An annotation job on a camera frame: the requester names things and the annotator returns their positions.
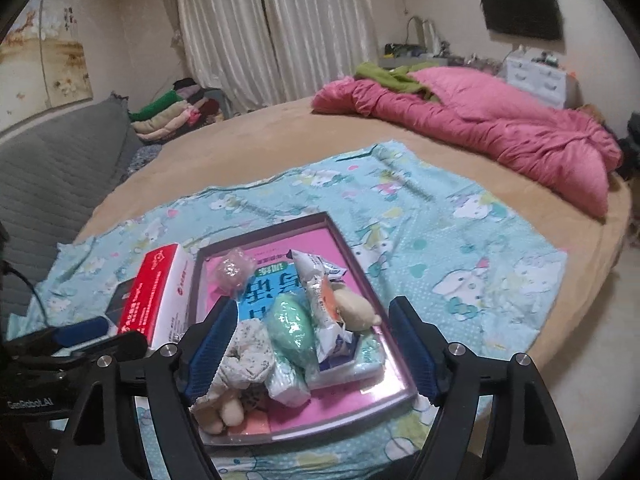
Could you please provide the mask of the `pink dress teddy bear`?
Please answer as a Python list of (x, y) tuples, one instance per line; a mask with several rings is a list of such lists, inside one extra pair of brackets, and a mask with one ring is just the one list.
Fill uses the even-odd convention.
[(201, 430), (213, 436), (242, 425), (245, 418), (238, 390), (228, 390), (215, 400), (196, 402), (191, 414)]

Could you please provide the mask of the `purple dress teddy bear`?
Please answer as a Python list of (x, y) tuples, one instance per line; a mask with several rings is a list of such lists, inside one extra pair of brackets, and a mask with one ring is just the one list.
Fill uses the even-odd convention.
[(382, 324), (369, 300), (357, 294), (344, 284), (333, 286), (336, 310), (351, 332), (365, 332)]

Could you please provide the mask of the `green soft ball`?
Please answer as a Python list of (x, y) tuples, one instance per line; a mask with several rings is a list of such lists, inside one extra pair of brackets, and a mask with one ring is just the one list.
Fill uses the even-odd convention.
[(264, 318), (273, 347), (303, 370), (318, 363), (307, 309), (289, 292), (279, 294)]

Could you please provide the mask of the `white snack packet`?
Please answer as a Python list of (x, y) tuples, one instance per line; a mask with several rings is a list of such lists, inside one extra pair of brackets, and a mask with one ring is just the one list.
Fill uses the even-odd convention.
[(309, 304), (319, 370), (326, 372), (346, 364), (354, 358), (359, 336), (346, 328), (337, 312), (332, 285), (342, 284), (347, 270), (318, 255), (295, 249), (288, 253), (288, 258), (293, 260)]

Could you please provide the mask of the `white pocket tissue pack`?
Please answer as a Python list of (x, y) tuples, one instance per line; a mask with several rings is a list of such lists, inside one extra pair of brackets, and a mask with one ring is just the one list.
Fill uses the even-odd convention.
[(287, 408), (300, 408), (311, 398), (303, 374), (287, 360), (277, 360), (265, 387), (271, 400)]

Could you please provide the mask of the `red tissue pack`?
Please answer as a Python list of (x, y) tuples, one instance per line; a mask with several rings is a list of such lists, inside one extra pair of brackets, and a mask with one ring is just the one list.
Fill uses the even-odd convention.
[(132, 281), (117, 323), (117, 333), (138, 332), (151, 351), (176, 344), (190, 324), (193, 257), (180, 245), (148, 252)]

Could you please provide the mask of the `Hello Kitty blue cloth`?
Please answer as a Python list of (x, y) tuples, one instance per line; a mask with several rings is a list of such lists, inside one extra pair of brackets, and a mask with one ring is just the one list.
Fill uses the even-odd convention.
[(210, 186), (58, 246), (8, 334), (103, 313), (153, 248), (177, 242), (196, 252), (316, 212), (335, 222), (382, 304), (406, 297), (423, 321), (479, 356), (527, 350), (558, 296), (565, 252), (477, 183), (386, 142), (253, 183)]

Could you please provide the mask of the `dark framed pink tray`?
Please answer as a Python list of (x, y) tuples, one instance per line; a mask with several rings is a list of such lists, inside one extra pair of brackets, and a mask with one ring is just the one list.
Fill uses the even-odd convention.
[(370, 301), (382, 324), (370, 328), (378, 334), (386, 354), (382, 374), (350, 384), (310, 390), (310, 400), (300, 408), (287, 408), (270, 399), (266, 388), (249, 388), (242, 393), (246, 403), (242, 425), (213, 436), (203, 432), (208, 446), (267, 444), (311, 437), (323, 431), (359, 424), (410, 401), (416, 387), (390, 336), (382, 304), (376, 298), (360, 268), (355, 253), (325, 212), (278, 223), (248, 234), (229, 238), (198, 251), (190, 291), (190, 322), (201, 322), (222, 292), (209, 283), (208, 274), (217, 261), (233, 248), (241, 248), (257, 263), (254, 276), (238, 300), (238, 318), (265, 317), (274, 298), (284, 292), (294, 295), (305, 307), (307, 297), (300, 284), (292, 250), (318, 255), (347, 270), (344, 285)]

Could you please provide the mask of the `grey quilted sofa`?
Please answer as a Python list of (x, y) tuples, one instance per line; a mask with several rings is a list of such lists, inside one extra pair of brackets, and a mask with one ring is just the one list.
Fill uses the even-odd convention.
[(141, 142), (128, 100), (74, 110), (1, 144), (4, 255), (32, 284), (51, 270), (58, 244), (72, 242), (124, 177)]

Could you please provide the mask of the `dark floral cushion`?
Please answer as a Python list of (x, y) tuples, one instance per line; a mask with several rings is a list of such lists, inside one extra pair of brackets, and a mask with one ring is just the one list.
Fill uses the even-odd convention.
[(137, 171), (141, 170), (145, 166), (148, 166), (153, 160), (157, 159), (157, 156), (160, 154), (162, 149), (163, 147), (158, 144), (145, 145), (142, 146), (142, 148), (139, 148), (134, 153), (134, 157), (130, 160), (130, 163), (124, 174), (122, 175), (120, 182), (124, 183)]

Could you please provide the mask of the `pink quilted duvet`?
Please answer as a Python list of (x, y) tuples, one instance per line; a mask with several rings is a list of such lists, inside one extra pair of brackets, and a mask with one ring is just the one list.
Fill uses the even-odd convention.
[(354, 75), (312, 98), (319, 114), (357, 114), (403, 126), (484, 155), (550, 188), (593, 218), (608, 213), (608, 176), (622, 162), (614, 138), (580, 110), (556, 110), (489, 74), (464, 67), (410, 66), (438, 102), (395, 93)]

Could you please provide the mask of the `cluttered desk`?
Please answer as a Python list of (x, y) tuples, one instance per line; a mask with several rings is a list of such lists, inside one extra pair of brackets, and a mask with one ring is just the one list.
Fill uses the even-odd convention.
[(378, 59), (378, 65), (386, 70), (394, 70), (400, 66), (416, 64), (469, 67), (497, 75), (502, 70), (503, 61), (482, 58), (477, 54), (469, 56), (454, 54), (450, 43), (440, 38), (431, 20), (413, 15), (406, 24), (405, 41), (386, 44), (382, 56)]

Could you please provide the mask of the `white drawer cabinet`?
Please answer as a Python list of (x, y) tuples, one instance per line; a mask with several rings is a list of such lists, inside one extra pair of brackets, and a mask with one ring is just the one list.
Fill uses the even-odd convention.
[(577, 80), (564, 70), (508, 56), (506, 82), (558, 110), (578, 106)]

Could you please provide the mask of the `wall painting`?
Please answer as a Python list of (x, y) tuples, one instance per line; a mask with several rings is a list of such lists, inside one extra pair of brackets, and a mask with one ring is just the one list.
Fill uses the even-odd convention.
[(93, 98), (74, 9), (30, 0), (1, 43), (1, 128)]

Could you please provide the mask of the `black wall television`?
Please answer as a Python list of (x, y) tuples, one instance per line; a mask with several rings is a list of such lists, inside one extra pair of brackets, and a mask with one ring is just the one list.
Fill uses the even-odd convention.
[(563, 19), (556, 0), (480, 0), (480, 7), (491, 32), (546, 41), (563, 39)]

